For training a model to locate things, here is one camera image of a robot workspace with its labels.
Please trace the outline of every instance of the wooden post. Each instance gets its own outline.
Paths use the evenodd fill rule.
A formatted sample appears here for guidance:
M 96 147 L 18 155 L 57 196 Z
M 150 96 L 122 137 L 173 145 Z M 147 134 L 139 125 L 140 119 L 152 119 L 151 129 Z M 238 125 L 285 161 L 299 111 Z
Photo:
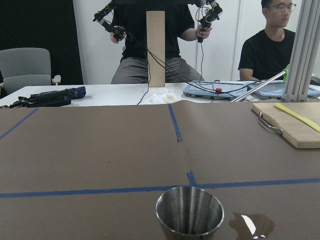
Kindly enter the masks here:
M 164 11 L 147 11 L 146 12 L 146 34 L 147 47 L 149 51 L 159 59 L 155 58 L 162 66 L 166 60 L 165 55 L 165 12 Z M 159 65 L 148 52 L 148 68 L 149 86 L 164 87 L 165 86 L 165 69 Z

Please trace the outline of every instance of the stainless steel cup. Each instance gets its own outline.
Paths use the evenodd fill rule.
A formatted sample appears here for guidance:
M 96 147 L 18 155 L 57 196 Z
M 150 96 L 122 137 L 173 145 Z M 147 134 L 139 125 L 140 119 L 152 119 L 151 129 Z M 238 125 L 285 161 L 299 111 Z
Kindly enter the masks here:
M 164 192 L 155 205 L 167 240 L 210 240 L 224 220 L 224 209 L 212 194 L 179 186 Z

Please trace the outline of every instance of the black shirt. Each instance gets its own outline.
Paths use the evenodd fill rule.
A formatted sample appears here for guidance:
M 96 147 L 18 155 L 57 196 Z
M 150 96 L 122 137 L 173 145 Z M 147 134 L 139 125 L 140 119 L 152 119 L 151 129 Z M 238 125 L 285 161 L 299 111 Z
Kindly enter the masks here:
M 261 30 L 244 42 L 238 70 L 252 69 L 254 78 L 270 79 L 290 63 L 294 41 L 293 31 L 284 29 L 284 39 L 273 41 Z
M 191 16 L 188 5 L 167 4 L 165 6 L 165 58 L 180 57 L 177 37 L 187 29 L 194 28 L 195 22 Z M 146 58 L 147 19 L 146 8 L 141 4 L 117 5 L 114 9 L 113 26 L 123 26 L 133 40 L 125 40 L 125 51 L 122 59 L 129 57 Z

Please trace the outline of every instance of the wooden cutting board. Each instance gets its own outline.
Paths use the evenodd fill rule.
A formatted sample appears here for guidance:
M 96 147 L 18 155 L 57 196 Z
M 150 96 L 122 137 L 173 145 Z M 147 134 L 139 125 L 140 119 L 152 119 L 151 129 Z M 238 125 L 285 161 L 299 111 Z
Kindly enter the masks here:
M 320 126 L 320 102 L 284 102 L 284 106 Z M 297 149 L 320 148 L 320 132 L 281 111 L 274 103 L 254 103 L 252 109 L 275 128 L 283 129 L 283 137 Z

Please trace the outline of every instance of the white wall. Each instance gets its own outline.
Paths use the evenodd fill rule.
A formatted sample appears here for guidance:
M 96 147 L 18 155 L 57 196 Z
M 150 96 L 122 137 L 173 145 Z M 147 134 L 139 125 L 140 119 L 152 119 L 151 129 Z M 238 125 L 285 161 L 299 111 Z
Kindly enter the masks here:
M 110 34 L 97 22 L 94 13 L 101 10 L 109 0 L 73 0 L 77 26 L 78 44 L 84 84 L 109 84 L 120 63 L 122 46 L 110 41 Z M 296 31 L 302 0 L 294 0 L 297 9 L 292 13 L 287 29 Z M 218 0 L 223 9 L 220 20 L 212 23 L 213 30 L 201 45 L 196 41 L 179 39 L 181 56 L 207 81 L 236 81 L 242 45 L 246 39 L 265 27 L 260 0 Z M 197 7 L 189 5 L 193 18 Z M 112 14 L 107 16 L 111 21 Z M 320 50 L 314 73 L 320 76 Z

